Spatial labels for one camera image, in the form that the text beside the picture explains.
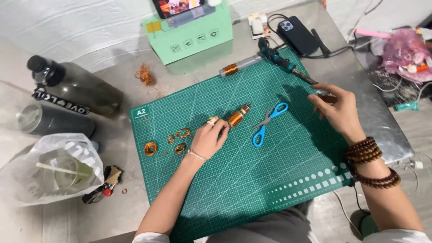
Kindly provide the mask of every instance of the blue scissors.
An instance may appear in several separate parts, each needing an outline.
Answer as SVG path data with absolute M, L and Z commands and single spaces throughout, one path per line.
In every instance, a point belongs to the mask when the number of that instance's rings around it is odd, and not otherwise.
M 280 111 L 278 111 L 279 107 L 281 106 L 285 106 L 284 108 L 282 108 Z M 255 126 L 252 127 L 252 129 L 255 129 L 259 126 L 262 125 L 261 129 L 254 135 L 254 138 L 252 140 L 252 143 L 256 146 L 256 147 L 260 147 L 261 145 L 263 145 L 264 142 L 264 132 L 266 130 L 266 126 L 267 124 L 270 122 L 271 118 L 274 118 L 282 113 L 284 113 L 286 110 L 288 110 L 288 104 L 281 102 L 279 104 L 276 105 L 276 107 L 273 110 L 273 113 L 271 113 L 271 115 L 269 116 L 269 108 L 267 107 L 267 112 L 266 112 L 266 117 L 264 118 L 264 120 L 258 124 L 256 124 Z M 257 137 L 260 137 L 260 141 L 259 143 L 257 143 Z

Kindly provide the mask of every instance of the white plastic bag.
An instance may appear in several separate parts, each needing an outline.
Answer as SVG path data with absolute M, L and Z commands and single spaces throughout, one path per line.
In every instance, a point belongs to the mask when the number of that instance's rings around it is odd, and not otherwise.
M 72 156 L 91 167 L 92 173 L 84 174 L 86 178 L 81 181 L 79 188 L 59 188 L 59 174 L 36 166 L 38 162 L 57 166 L 60 163 L 57 158 L 60 156 Z M 79 162 L 76 165 L 90 171 L 89 167 Z M 104 181 L 101 158 L 90 140 L 81 133 L 44 136 L 35 143 L 28 154 L 15 158 L 0 170 L 1 198 L 17 207 L 47 204 L 84 195 L 103 185 Z

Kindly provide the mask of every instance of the bottle strap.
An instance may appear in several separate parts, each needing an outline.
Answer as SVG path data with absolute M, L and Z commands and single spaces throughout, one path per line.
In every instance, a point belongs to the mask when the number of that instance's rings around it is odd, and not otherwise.
M 45 100 L 79 114 L 87 115 L 90 113 L 90 108 L 88 107 L 48 93 L 45 85 L 43 85 L 42 83 L 37 83 L 36 89 L 33 91 L 32 97 L 35 100 Z

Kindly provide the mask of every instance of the green cutting mat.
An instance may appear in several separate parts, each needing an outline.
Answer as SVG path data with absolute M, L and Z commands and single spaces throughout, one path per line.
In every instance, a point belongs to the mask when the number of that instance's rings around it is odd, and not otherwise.
M 280 54 L 305 72 L 290 50 L 285 48 Z M 340 158 L 346 143 L 313 112 L 306 98 L 313 92 L 297 77 L 262 61 L 130 110 L 152 203 L 185 155 L 175 154 L 174 148 L 180 143 L 189 147 L 194 132 L 209 116 L 226 119 L 243 104 L 251 104 L 222 149 L 196 174 L 170 235 L 172 242 L 204 237 L 350 183 L 351 175 Z M 259 128 L 251 127 L 263 120 L 267 107 L 273 109 L 281 101 L 289 104 L 288 111 L 269 122 L 264 144 L 255 147 L 252 137 Z M 168 145 L 168 136 L 182 128 L 189 128 L 191 136 L 176 137 Z M 150 141 L 158 145 L 158 151 L 146 156 L 143 148 Z

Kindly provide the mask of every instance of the gold ring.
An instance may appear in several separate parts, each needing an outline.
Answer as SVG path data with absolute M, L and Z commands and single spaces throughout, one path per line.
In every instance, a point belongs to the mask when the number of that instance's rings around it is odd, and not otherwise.
M 175 141 L 175 136 L 174 135 L 169 135 L 168 136 L 168 144 L 173 144 Z
M 208 120 L 209 122 L 216 123 L 219 119 L 216 119 L 216 118 L 210 116 L 207 120 Z
M 175 153 L 181 153 L 186 149 L 186 145 L 185 144 L 179 144 L 177 145 L 177 147 L 175 147 L 174 152 Z
M 179 135 L 179 133 L 181 133 L 181 132 L 183 132 L 183 131 L 186 131 L 186 134 L 185 134 L 185 135 Z M 190 134 L 191 134 L 191 131 L 190 131 L 188 128 L 180 129 L 180 130 L 178 130 L 177 133 L 176 133 L 177 137 L 187 137 L 187 136 L 189 136 Z
M 156 153 L 156 151 L 158 150 L 158 147 L 156 146 L 155 143 L 153 142 L 148 142 L 145 146 L 144 146 L 144 153 L 148 156 L 154 155 Z

